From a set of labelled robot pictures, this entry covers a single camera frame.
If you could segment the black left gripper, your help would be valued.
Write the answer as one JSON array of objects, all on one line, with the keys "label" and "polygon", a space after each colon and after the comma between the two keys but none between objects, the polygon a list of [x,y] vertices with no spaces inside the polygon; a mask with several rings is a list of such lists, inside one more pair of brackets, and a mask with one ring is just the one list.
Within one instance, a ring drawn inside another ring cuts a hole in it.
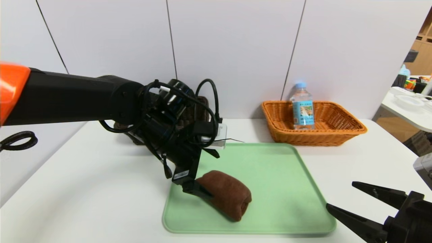
[{"label": "black left gripper", "polygon": [[182,185],[184,193],[211,200],[213,194],[195,180],[200,155],[201,148],[189,142],[167,140],[162,145],[165,177],[176,185]]}]

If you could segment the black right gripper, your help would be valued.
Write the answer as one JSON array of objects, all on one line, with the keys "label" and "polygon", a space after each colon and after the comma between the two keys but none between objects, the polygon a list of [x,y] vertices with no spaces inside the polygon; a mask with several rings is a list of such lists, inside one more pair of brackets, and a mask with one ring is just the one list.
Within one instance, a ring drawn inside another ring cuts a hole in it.
[{"label": "black right gripper", "polygon": [[388,217],[383,226],[337,206],[326,204],[329,214],[366,243],[430,243],[432,241],[432,203],[424,200],[423,194],[410,192],[406,195],[400,190],[358,181],[352,182],[352,186],[399,210],[395,217]]}]

